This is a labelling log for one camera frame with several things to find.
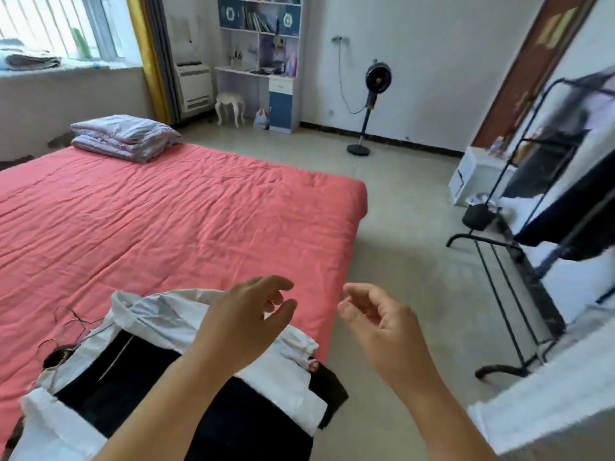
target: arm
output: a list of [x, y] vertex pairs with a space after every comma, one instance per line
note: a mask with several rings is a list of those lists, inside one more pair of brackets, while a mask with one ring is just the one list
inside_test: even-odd
[[492, 461], [496, 455], [448, 390], [414, 312], [374, 285], [348, 284], [340, 315], [370, 363], [410, 411], [432, 461]]
[[[211, 401], [254, 362], [293, 317], [296, 301], [282, 277], [251, 279], [210, 306], [188, 352], [156, 382], [94, 461], [183, 461]], [[280, 308], [268, 319], [263, 312]]]

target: air conditioner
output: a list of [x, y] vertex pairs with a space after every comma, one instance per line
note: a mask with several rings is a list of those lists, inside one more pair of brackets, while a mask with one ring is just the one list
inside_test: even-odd
[[211, 68], [200, 62], [176, 64], [184, 113], [213, 106]]

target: window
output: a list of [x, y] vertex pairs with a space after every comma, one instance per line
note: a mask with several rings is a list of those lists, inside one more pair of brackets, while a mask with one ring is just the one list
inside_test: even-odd
[[109, 0], [0, 0], [0, 38], [63, 58], [123, 58]]

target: white nightstand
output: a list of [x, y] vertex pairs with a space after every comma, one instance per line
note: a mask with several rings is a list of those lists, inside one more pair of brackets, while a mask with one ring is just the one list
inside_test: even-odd
[[[488, 155], [485, 149], [468, 147], [448, 184], [453, 203], [466, 207], [465, 200], [471, 195], [490, 193], [505, 165], [506, 160]], [[493, 195], [494, 199], [501, 197], [516, 170], [514, 166], [508, 167]]]

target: floor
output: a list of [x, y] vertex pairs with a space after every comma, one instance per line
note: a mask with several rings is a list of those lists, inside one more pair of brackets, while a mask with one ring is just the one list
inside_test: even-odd
[[[447, 187], [458, 160], [371, 143], [372, 154], [360, 158], [346, 152], [354, 143], [351, 138], [308, 130], [275, 134], [255, 130], [250, 123], [240, 130], [195, 123], [181, 132], [186, 142], [204, 147], [364, 181], [369, 213], [358, 231], [349, 280], [376, 283], [415, 310], [438, 369], [463, 405], [488, 400], [515, 382], [514, 377], [493, 376], [481, 383], [473, 375], [486, 364], [518, 361], [473, 243], [459, 240], [453, 248], [445, 247], [452, 234], [467, 231], [461, 224], [464, 209], [452, 206]], [[485, 256], [495, 263], [490, 250]], [[506, 269], [519, 284], [508, 262]], [[494, 281], [506, 289], [501, 275]], [[525, 294], [520, 299], [531, 303]], [[503, 295], [503, 301], [529, 356], [531, 341], [512, 297]], [[546, 336], [537, 311], [527, 310], [539, 334]], [[327, 365], [350, 399], [317, 434], [314, 461], [427, 459], [410, 415], [370, 369], [339, 319]]]

